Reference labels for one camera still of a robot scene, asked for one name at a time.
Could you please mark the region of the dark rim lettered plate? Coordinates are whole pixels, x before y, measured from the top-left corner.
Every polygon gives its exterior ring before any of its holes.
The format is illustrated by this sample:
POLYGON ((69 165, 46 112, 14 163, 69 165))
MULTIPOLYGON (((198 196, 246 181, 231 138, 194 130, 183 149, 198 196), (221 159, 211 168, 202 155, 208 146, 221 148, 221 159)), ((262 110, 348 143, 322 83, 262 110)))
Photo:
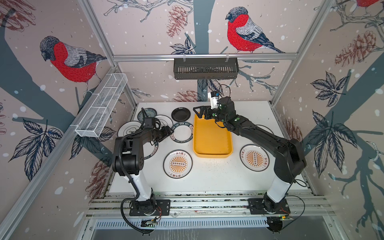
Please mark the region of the dark rim lettered plate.
POLYGON ((171 139, 178 144, 188 143, 193 139, 194 126, 189 122, 176 123, 172 126, 172 130, 174 132, 171 134, 171 139))

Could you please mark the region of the yellow plastic bin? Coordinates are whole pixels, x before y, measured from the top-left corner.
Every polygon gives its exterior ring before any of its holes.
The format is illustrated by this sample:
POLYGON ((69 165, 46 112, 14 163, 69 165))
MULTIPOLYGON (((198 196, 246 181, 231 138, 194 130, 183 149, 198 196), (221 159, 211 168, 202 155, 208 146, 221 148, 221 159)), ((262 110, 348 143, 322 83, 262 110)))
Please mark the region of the yellow plastic bin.
POLYGON ((194 118, 193 150, 200 158, 223 159, 233 153, 233 141, 223 123, 194 118))

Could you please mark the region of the orange sunburst plate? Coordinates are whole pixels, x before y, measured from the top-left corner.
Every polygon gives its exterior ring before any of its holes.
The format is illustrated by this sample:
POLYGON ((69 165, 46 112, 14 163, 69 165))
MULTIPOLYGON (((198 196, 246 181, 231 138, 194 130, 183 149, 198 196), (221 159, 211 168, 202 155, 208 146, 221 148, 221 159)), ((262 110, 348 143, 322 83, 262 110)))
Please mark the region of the orange sunburst plate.
POLYGON ((184 178, 191 172, 192 167, 191 155, 183 150, 170 152, 163 161, 163 170, 172 179, 184 178))
POLYGON ((246 145, 242 147, 240 159, 246 168, 254 172, 265 171, 270 165, 269 155, 258 145, 246 145))
POLYGON ((267 131, 268 133, 274 135, 274 132, 273 132, 270 128, 268 128, 267 126, 259 125, 259 124, 257 124, 256 126, 259 127, 259 128, 261 128, 261 129, 263 129, 263 130, 265 130, 265 131, 267 131))

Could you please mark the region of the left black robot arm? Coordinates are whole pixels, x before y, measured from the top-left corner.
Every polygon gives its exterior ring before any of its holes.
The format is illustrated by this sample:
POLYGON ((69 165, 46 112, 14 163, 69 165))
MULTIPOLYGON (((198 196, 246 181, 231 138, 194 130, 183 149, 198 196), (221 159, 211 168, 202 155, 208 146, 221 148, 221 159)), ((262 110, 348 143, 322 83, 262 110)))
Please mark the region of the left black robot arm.
POLYGON ((164 126, 157 128, 140 128, 136 132, 119 137, 115 141, 113 171, 121 177, 126 177, 128 183, 134 188, 135 196, 125 198, 121 202, 121 209, 125 202, 130 203, 134 212, 152 213, 157 209, 153 189, 148 185, 145 176, 140 173, 144 168, 144 145, 146 143, 159 143, 168 138, 174 131, 164 126))

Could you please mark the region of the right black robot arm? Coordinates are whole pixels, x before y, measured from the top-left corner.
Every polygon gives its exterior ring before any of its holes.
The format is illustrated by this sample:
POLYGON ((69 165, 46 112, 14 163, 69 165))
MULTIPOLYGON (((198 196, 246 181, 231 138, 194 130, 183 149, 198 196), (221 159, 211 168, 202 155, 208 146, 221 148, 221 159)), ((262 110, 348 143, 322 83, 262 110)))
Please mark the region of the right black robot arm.
POLYGON ((275 157, 275 177, 264 194, 263 209, 270 214, 277 212, 283 205, 288 190, 296 182, 296 177, 307 166, 300 141, 273 135, 259 128, 246 117, 238 115, 235 103, 230 97, 219 99, 216 107, 199 106, 194 107, 193 111, 200 119, 221 122, 228 131, 251 140, 275 157))

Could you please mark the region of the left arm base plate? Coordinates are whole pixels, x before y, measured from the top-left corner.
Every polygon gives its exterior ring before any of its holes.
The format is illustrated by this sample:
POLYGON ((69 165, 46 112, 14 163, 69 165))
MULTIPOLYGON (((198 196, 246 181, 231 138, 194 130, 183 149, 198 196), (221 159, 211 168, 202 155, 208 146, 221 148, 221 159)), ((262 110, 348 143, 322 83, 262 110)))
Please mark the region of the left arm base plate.
POLYGON ((152 217, 169 216, 171 208, 170 200, 156 200, 152 205, 150 201, 135 201, 130 206, 129 216, 131 217, 152 217))

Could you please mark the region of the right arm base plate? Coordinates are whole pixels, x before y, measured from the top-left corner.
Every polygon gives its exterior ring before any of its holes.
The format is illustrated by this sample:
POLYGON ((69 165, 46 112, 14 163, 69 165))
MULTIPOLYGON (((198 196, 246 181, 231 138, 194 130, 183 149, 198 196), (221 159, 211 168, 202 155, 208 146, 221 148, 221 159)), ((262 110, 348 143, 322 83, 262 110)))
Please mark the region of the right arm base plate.
POLYGON ((248 199, 251 215, 290 215, 291 211, 286 199, 275 203, 269 199, 248 199))

